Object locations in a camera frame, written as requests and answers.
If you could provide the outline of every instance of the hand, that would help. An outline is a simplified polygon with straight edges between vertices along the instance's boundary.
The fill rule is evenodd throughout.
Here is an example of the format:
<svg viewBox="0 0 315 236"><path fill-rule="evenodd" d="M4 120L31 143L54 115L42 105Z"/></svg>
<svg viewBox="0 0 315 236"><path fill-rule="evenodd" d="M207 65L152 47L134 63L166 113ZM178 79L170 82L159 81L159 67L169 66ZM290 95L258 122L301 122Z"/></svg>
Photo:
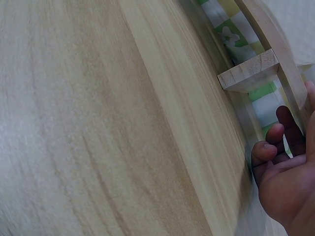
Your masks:
<svg viewBox="0 0 315 236"><path fill-rule="evenodd" d="M312 110L315 86L307 82ZM315 113L306 139L287 107L277 110L279 124L266 135L266 141L252 150L252 170L259 199L267 214L280 222L289 235L315 235ZM294 158L284 149L285 135Z"/></svg>

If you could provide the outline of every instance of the light wood surface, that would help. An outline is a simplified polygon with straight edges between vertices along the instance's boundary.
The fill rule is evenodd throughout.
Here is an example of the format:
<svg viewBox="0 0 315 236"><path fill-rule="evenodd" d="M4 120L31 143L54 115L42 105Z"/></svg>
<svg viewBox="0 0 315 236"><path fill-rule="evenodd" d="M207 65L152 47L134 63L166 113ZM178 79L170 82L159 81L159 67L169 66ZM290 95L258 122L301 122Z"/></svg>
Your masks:
<svg viewBox="0 0 315 236"><path fill-rule="evenodd" d="M308 94L281 27L258 0L235 0L257 33L265 50L273 49L278 61L278 77L296 120L306 131L312 114Z"/></svg>
<svg viewBox="0 0 315 236"><path fill-rule="evenodd" d="M213 56L175 0L0 1L1 235L281 235Z"/></svg>
<svg viewBox="0 0 315 236"><path fill-rule="evenodd" d="M272 49L218 75L224 90L248 93L278 78L279 62Z"/></svg>

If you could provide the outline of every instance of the green and white checkered fabric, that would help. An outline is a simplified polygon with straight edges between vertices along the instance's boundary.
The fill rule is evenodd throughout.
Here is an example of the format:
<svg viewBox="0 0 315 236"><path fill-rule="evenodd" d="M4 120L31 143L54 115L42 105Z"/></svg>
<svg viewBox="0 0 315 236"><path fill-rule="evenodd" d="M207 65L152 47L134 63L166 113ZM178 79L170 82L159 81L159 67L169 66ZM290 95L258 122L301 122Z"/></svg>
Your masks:
<svg viewBox="0 0 315 236"><path fill-rule="evenodd" d="M264 52L254 30L234 0L199 0L203 10L222 39L231 59L240 64ZM315 81L315 66L301 66L305 81ZM249 93L263 133L276 123L276 109L289 106L279 80Z"/></svg>

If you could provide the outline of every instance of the finger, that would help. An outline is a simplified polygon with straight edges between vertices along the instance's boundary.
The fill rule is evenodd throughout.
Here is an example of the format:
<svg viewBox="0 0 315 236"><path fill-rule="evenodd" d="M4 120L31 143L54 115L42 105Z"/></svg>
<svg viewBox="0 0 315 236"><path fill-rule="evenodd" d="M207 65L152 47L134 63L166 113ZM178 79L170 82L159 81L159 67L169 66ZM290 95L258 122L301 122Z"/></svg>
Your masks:
<svg viewBox="0 0 315 236"><path fill-rule="evenodd" d="M273 144L278 150L277 156L272 160L275 165L290 159L290 157L285 152L283 136L284 126L282 124L273 125L266 135L266 141L270 144Z"/></svg>
<svg viewBox="0 0 315 236"><path fill-rule="evenodd" d="M307 161L315 162L315 113L311 116L306 134Z"/></svg>
<svg viewBox="0 0 315 236"><path fill-rule="evenodd" d="M252 172L259 186L264 173L273 166L272 159L277 155L277 148L266 141L255 144L252 149Z"/></svg>
<svg viewBox="0 0 315 236"><path fill-rule="evenodd" d="M278 154L284 152L284 126L274 124L266 134L266 141L277 147Z"/></svg>
<svg viewBox="0 0 315 236"><path fill-rule="evenodd" d="M310 100L312 111L315 111L315 85L313 82L306 82L305 87L309 94L309 100Z"/></svg>
<svg viewBox="0 0 315 236"><path fill-rule="evenodd" d="M284 126L284 134L293 156L305 154L306 143L300 128L288 107L281 106L277 109L279 122Z"/></svg>

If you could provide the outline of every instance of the wood grain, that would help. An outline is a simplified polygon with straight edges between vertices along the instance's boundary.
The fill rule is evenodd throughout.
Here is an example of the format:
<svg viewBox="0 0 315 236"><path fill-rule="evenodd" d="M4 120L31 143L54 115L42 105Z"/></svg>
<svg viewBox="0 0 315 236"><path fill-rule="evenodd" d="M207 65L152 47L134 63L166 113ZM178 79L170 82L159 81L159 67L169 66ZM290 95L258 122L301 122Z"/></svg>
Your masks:
<svg viewBox="0 0 315 236"><path fill-rule="evenodd" d="M278 78L279 62L272 49L218 75L224 90L248 93Z"/></svg>
<svg viewBox="0 0 315 236"><path fill-rule="evenodd" d="M175 0L0 1L1 234L279 235L213 63Z"/></svg>

